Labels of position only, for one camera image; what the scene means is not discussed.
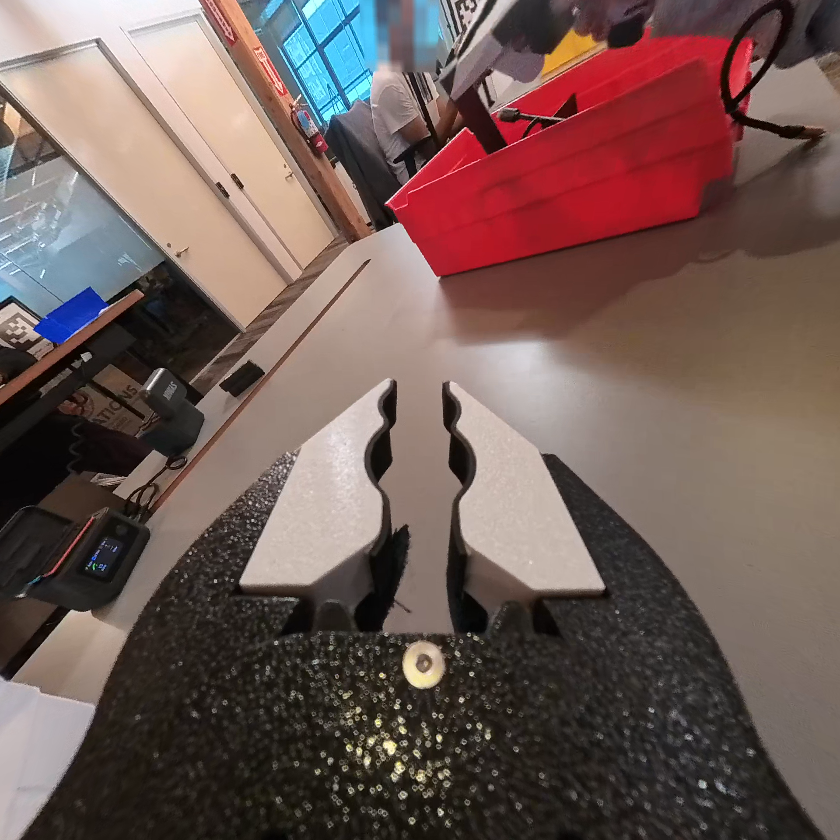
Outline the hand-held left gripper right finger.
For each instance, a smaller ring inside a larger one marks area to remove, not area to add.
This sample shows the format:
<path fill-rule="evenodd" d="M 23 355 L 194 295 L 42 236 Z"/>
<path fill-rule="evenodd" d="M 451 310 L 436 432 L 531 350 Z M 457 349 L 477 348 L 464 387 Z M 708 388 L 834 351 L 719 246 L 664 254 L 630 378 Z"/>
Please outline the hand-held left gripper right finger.
<path fill-rule="evenodd" d="M 448 548 L 450 611 L 604 596 L 606 583 L 538 448 L 461 385 L 445 382 L 442 399 L 448 466 L 460 483 Z"/>

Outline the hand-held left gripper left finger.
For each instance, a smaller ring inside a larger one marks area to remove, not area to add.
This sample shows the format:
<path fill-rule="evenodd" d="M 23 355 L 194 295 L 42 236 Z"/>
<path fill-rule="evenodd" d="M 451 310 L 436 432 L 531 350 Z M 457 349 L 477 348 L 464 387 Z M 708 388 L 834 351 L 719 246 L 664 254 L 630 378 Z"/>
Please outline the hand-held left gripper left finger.
<path fill-rule="evenodd" d="M 381 486 L 392 464 L 397 383 L 384 379 L 303 443 L 239 590 L 386 616 L 404 569 Z"/>

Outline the red plastic bin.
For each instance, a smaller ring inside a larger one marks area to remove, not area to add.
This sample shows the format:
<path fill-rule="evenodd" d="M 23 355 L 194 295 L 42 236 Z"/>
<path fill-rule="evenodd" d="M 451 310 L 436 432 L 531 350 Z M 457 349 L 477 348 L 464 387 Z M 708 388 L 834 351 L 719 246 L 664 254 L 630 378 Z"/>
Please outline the red plastic bin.
<path fill-rule="evenodd" d="M 461 131 L 387 202 L 440 277 L 696 217 L 733 175 L 742 129 L 721 102 L 725 38 L 645 36 L 515 100 L 576 112 L 550 128 Z"/>

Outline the black usb-c cable orange plugs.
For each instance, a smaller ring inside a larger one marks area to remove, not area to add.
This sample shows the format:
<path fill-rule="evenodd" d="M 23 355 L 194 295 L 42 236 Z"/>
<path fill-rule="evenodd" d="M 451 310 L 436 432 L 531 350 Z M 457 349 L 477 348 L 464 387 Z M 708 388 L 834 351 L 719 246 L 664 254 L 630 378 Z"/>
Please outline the black usb-c cable orange plugs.
<path fill-rule="evenodd" d="M 767 56 L 764 58 L 759 71 L 751 77 L 750 81 L 745 84 L 737 95 L 733 95 L 730 87 L 732 62 L 736 53 L 739 51 L 741 42 L 743 42 L 743 40 L 749 35 L 751 29 L 760 20 L 773 14 L 777 14 L 779 16 L 779 26 L 772 46 Z M 734 123 L 742 128 L 749 128 L 769 133 L 783 140 L 797 140 L 812 144 L 819 142 L 823 137 L 825 137 L 826 131 L 823 128 L 804 124 L 778 124 L 775 122 L 754 119 L 750 117 L 748 113 L 741 110 L 742 102 L 749 98 L 755 87 L 771 69 L 772 65 L 779 57 L 783 47 L 785 47 L 793 28 L 794 19 L 795 10 L 791 2 L 770 1 L 760 6 L 744 21 L 735 36 L 733 36 L 721 64 L 719 80 L 720 98 L 724 112 Z"/>

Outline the yellow sheet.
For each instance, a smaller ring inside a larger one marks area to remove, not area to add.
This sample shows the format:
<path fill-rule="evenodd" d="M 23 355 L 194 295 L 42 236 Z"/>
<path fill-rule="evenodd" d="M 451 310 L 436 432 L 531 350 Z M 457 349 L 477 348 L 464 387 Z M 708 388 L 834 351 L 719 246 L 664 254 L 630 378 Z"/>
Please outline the yellow sheet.
<path fill-rule="evenodd" d="M 570 31 L 563 37 L 557 47 L 548 54 L 542 65 L 542 77 L 550 77 L 565 68 L 596 55 L 604 49 L 602 42 L 595 41 L 591 36 L 581 36 Z"/>

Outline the grey jacket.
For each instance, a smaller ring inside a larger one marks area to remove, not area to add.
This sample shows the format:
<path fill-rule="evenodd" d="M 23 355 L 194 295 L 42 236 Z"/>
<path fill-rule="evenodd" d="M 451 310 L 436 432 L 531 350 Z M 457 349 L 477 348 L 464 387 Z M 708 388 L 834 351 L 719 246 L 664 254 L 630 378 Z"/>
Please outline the grey jacket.
<path fill-rule="evenodd" d="M 376 137 L 370 103 L 357 99 L 349 111 L 333 115 L 324 136 L 330 152 L 360 195 L 374 229 L 379 231 L 396 224 L 388 202 L 401 184 Z"/>

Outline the paned window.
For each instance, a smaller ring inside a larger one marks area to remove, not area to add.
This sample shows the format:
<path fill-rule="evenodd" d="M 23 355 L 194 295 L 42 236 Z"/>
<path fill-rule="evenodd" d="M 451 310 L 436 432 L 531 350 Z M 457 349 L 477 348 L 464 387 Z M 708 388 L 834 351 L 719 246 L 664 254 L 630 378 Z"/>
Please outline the paned window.
<path fill-rule="evenodd" d="M 303 100 L 321 127 L 371 97 L 364 63 L 358 1 L 268 1 L 259 31 L 278 47 Z"/>

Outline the small black box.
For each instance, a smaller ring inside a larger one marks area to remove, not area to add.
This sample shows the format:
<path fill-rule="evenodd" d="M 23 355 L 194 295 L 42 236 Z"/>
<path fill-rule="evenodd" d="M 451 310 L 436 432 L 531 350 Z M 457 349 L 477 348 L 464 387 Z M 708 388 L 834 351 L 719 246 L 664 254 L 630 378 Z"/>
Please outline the small black box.
<path fill-rule="evenodd" d="M 239 367 L 229 372 L 218 387 L 229 396 L 240 397 L 256 385 L 266 372 L 257 363 L 247 360 Z"/>

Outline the small display device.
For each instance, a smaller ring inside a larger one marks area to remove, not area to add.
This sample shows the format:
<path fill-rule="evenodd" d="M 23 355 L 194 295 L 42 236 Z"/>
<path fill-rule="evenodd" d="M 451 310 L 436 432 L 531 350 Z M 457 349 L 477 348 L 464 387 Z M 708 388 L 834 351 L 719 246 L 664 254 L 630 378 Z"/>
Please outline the small display device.
<path fill-rule="evenodd" d="M 59 542 L 24 595 L 78 613 L 102 608 L 122 592 L 150 536 L 140 521 L 101 509 Z"/>

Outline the brown cardboard box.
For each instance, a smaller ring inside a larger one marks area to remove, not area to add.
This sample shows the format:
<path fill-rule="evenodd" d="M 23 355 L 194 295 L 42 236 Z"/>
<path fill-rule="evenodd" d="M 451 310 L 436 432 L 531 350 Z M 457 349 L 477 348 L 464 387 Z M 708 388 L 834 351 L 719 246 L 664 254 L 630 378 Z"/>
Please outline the brown cardboard box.
<path fill-rule="evenodd" d="M 136 437 L 147 430 L 153 412 L 140 404 L 138 389 L 130 385 L 118 390 L 116 385 L 96 380 L 76 389 L 60 405 L 60 409 L 100 427 Z"/>

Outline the long wooden desk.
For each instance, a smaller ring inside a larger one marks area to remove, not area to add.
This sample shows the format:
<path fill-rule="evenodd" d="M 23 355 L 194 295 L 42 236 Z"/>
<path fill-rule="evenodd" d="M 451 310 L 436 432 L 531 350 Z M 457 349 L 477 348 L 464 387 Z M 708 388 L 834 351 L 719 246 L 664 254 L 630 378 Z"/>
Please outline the long wooden desk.
<path fill-rule="evenodd" d="M 119 326 L 117 319 L 141 302 L 144 297 L 141 290 L 132 290 L 103 310 L 87 326 L 71 335 L 66 342 L 58 344 L 26 371 L 2 385 L 1 405 L 15 399 L 19 394 L 30 392 L 33 388 L 47 383 L 57 371 L 69 369 L 70 363 L 81 353 L 93 354 L 94 341 L 105 336 L 108 331 L 116 329 Z"/>

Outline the flat blue bin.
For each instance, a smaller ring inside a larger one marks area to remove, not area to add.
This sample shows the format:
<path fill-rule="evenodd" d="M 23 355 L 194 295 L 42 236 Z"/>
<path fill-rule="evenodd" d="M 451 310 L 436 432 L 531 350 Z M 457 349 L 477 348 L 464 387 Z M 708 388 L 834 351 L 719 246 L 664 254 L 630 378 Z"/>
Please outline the flat blue bin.
<path fill-rule="evenodd" d="M 34 331 L 54 345 L 63 344 L 99 318 L 108 307 L 95 290 L 87 287 L 39 320 Z"/>

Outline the white sheet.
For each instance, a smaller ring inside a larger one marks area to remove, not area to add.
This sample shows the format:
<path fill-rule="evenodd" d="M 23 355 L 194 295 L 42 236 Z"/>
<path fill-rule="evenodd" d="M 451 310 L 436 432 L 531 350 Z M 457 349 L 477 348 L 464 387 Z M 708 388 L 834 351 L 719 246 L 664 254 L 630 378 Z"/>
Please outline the white sheet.
<path fill-rule="evenodd" d="M 19 839 L 61 781 L 95 706 L 1 681 L 1 838 Z"/>

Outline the frosted glass partition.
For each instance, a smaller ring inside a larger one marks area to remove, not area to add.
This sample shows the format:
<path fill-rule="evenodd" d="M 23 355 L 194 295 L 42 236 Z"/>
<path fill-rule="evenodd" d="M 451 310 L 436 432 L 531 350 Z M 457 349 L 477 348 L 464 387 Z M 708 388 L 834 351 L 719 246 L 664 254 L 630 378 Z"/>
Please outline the frosted glass partition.
<path fill-rule="evenodd" d="M 223 301 L 247 239 L 91 43 L 2 69 L 2 289 L 46 315 L 141 290 L 143 350 L 186 379 L 246 326 Z"/>

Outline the wooden post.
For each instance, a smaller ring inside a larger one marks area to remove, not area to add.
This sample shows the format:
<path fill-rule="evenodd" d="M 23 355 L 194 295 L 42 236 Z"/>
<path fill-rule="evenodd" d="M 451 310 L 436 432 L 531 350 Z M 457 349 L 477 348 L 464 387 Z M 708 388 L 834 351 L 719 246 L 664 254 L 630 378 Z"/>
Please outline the wooden post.
<path fill-rule="evenodd" d="M 369 236 L 368 224 L 335 174 L 325 150 L 316 151 L 296 124 L 293 114 L 298 109 L 294 100 L 239 3 L 202 1 L 200 4 L 216 35 L 341 235 L 350 243 Z"/>

